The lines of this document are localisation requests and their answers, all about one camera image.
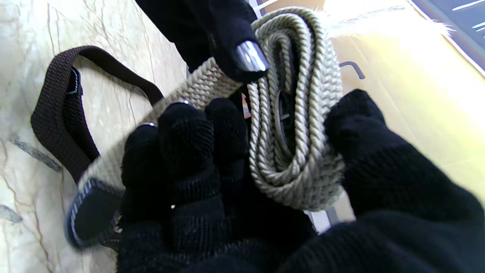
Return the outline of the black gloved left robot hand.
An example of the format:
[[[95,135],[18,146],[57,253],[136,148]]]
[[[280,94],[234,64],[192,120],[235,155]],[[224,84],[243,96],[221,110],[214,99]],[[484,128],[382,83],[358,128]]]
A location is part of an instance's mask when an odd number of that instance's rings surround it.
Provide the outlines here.
[[[189,72],[209,58],[231,79],[250,83],[267,75],[269,63],[246,0],[137,0],[161,33],[175,44]]]

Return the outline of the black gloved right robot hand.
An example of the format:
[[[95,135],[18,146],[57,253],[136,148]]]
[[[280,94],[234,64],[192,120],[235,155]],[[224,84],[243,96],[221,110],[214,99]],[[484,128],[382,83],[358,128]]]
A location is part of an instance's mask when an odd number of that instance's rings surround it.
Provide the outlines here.
[[[484,210],[391,131],[367,92],[331,109],[356,219],[317,234],[256,188],[235,104],[170,105],[127,139],[118,273],[483,273]]]

